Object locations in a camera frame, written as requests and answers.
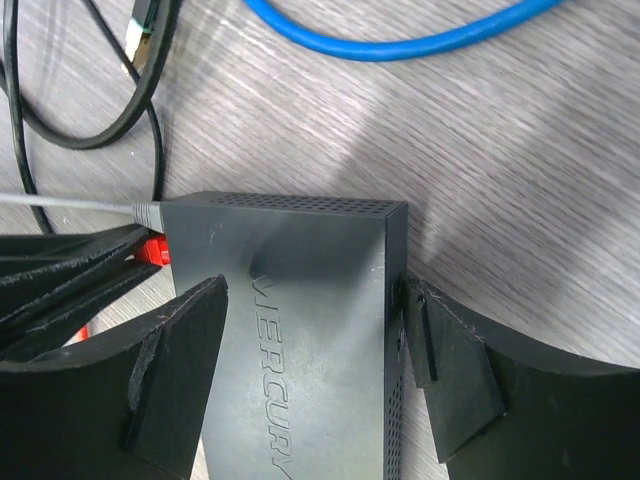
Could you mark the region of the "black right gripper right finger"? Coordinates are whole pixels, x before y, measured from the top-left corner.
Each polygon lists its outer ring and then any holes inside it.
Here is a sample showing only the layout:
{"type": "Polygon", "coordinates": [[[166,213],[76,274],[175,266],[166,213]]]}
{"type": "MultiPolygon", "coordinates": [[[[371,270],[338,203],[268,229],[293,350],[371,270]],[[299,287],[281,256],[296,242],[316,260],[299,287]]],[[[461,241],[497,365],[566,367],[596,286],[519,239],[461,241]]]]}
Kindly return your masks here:
{"type": "Polygon", "coordinates": [[[639,372],[553,347],[407,277],[403,318],[453,479],[635,479],[639,372]]]}

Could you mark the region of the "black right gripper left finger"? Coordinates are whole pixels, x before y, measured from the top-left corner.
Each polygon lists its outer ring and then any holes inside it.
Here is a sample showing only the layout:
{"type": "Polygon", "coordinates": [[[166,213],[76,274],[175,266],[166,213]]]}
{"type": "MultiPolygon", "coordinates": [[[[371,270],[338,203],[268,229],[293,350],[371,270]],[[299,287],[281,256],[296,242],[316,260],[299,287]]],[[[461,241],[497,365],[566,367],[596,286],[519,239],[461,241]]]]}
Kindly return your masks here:
{"type": "Polygon", "coordinates": [[[217,276],[85,341],[1,365],[5,479],[187,479],[228,307],[217,276]]]}

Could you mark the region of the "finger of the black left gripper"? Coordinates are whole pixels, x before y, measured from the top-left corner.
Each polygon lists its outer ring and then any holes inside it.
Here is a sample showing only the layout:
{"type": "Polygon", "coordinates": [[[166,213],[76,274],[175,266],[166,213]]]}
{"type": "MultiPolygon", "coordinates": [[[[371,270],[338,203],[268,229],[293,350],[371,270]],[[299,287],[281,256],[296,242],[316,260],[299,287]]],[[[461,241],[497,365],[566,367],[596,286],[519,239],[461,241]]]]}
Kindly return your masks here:
{"type": "Polygon", "coordinates": [[[35,300],[124,263],[150,236],[144,227],[89,234],[3,235],[1,298],[35,300]]]}
{"type": "Polygon", "coordinates": [[[101,310],[160,270],[152,264],[124,264],[104,280],[56,301],[1,348],[2,360],[33,360],[62,347],[101,310]]]}

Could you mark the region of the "black network switch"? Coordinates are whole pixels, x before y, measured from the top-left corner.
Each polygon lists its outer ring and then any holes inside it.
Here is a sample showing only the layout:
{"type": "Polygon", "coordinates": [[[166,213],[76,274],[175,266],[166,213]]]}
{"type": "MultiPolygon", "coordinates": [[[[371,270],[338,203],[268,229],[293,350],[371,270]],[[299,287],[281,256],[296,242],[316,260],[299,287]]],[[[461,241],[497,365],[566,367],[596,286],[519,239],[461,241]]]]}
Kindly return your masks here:
{"type": "Polygon", "coordinates": [[[161,215],[176,292],[228,285],[210,477],[399,478],[406,203],[200,192],[161,215]]]}

